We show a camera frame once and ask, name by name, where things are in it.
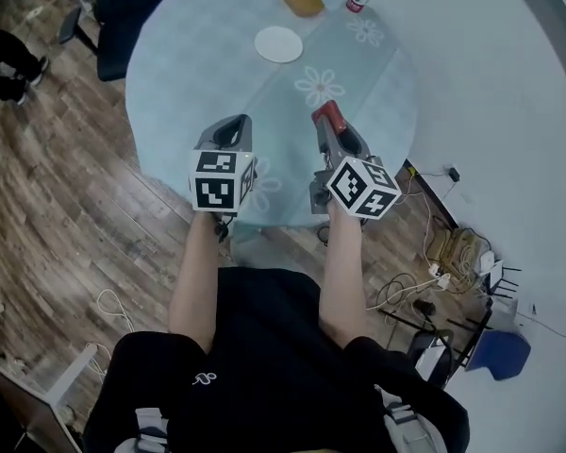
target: shoe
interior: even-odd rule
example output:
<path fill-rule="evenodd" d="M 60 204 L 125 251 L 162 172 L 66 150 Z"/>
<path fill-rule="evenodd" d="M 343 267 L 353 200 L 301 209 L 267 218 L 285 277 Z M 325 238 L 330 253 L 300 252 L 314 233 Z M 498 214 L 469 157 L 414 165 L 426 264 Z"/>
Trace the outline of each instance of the shoe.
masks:
<path fill-rule="evenodd" d="M 29 82 L 32 86 L 37 86 L 38 84 L 40 84 L 40 81 L 42 80 L 42 78 L 44 77 L 44 71 L 48 68 L 48 57 L 42 57 L 40 59 L 40 73 L 38 74 L 38 76 L 32 80 L 31 82 Z"/>

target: white box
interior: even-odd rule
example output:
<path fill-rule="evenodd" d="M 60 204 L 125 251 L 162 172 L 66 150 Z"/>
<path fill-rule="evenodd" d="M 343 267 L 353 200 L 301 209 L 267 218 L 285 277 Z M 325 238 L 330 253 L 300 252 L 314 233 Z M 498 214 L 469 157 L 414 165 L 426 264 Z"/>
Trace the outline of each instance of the white box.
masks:
<path fill-rule="evenodd" d="M 189 182 L 194 210 L 238 213 L 254 185 L 254 154 L 194 149 Z"/>
<path fill-rule="evenodd" d="M 383 166 L 346 157 L 327 188 L 352 216 L 379 220 L 402 194 Z"/>

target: white plate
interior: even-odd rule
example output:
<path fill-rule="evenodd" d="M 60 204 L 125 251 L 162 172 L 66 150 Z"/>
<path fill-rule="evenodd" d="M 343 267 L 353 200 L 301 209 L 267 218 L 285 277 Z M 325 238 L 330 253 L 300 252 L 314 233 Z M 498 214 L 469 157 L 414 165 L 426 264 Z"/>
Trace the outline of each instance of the white plate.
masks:
<path fill-rule="evenodd" d="M 283 26 L 269 26 L 260 30 L 254 46 L 262 57 L 280 64 L 293 62 L 304 50 L 298 34 Z"/>

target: round table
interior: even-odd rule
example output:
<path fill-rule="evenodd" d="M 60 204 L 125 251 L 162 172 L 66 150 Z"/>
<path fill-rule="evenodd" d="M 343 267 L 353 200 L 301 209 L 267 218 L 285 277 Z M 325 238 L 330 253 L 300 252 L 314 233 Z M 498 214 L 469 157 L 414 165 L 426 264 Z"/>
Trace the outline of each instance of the round table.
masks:
<path fill-rule="evenodd" d="M 163 0 L 130 60 L 126 109 L 142 171 L 190 199 L 189 155 L 201 132 L 246 113 L 253 122 L 258 177 L 238 222 L 306 227 L 308 184 L 321 170 L 310 114 L 335 99 L 391 175 L 402 166 L 417 119 L 412 66 L 370 8 L 346 0 L 296 17 L 282 0 Z M 295 62 L 261 58 L 254 38 L 267 26 L 292 29 L 305 50 Z"/>

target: flower pattern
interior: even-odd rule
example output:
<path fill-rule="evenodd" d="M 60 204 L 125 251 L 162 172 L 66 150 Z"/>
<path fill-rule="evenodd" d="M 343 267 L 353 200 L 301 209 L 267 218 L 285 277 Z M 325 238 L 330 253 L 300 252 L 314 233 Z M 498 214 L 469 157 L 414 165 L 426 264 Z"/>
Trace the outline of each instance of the flower pattern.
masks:
<path fill-rule="evenodd" d="M 268 176 L 271 171 L 271 162 L 268 158 L 258 158 L 254 188 L 250 193 L 252 204 L 256 211 L 266 213 L 271 208 L 268 193 L 278 192 L 283 184 L 278 178 Z"/>
<path fill-rule="evenodd" d="M 327 69 L 321 75 L 313 67 L 306 66 L 304 68 L 306 79 L 295 81 L 295 89 L 306 92 L 306 104 L 309 108 L 317 108 L 325 102 L 344 95 L 346 91 L 339 84 L 334 84 L 336 74 Z"/>
<path fill-rule="evenodd" d="M 357 34 L 357 41 L 369 42 L 373 47 L 379 47 L 379 43 L 384 39 L 383 32 L 377 30 L 377 25 L 373 20 L 354 19 L 346 24 L 346 28 Z"/>

